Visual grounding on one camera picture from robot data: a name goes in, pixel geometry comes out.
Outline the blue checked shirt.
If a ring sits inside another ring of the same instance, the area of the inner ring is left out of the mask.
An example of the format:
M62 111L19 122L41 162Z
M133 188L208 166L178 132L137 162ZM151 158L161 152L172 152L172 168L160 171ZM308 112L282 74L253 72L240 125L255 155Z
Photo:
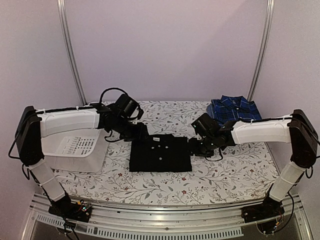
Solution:
M206 112L212 119L216 119L217 118L216 109L212 104L209 104L207 106Z

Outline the black long sleeve shirt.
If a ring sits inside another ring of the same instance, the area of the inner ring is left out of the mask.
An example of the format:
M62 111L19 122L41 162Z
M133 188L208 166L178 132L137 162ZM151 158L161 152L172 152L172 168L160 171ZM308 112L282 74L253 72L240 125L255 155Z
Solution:
M129 171L184 173L192 171L188 138L154 134L131 142Z

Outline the blue plaid shirt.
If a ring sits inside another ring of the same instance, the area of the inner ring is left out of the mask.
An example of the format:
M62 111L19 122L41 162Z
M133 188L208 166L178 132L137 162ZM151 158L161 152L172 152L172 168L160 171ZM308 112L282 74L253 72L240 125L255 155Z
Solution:
M221 99L212 99L215 107L216 120L220 126L228 121L243 119L261 120L262 117L254 101L248 101L243 96L231 97L223 95Z

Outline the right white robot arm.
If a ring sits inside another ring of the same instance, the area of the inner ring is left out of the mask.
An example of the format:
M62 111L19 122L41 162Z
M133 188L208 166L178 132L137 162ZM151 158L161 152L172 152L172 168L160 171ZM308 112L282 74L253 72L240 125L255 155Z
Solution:
M220 126L207 113L202 114L192 124L196 134L188 140L190 153L195 156L211 157L215 150L246 143L280 142L291 145L290 162L269 188L264 203L258 213L262 218L269 218L278 210L281 202L291 188L299 181L306 169L312 168L319 158L320 144L318 134L301 109L290 115L260 120L227 121Z

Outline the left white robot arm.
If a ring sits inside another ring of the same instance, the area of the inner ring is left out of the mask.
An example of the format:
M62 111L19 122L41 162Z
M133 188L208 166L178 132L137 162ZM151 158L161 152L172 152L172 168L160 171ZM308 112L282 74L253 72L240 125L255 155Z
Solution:
M17 126L12 147L17 160L55 202L63 216L74 213L74 205L53 170L95 173L101 168L110 137L123 141L148 136L140 104L125 91L111 104L102 101L85 106L37 110L27 106Z

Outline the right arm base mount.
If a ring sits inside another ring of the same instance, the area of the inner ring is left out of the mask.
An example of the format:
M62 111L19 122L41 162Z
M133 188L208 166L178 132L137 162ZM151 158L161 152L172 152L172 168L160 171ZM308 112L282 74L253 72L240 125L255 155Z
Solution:
M245 223L273 218L285 213L282 201L276 201L267 196L262 203L241 208L241 217Z

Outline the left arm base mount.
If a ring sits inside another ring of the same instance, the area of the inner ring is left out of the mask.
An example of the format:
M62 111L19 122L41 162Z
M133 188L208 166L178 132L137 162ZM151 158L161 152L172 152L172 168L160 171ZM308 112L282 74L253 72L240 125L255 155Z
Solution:
M56 203L53 203L49 207L48 212L63 219L88 223L92 210L91 203L80 200L77 202L64 203L63 206L57 206Z

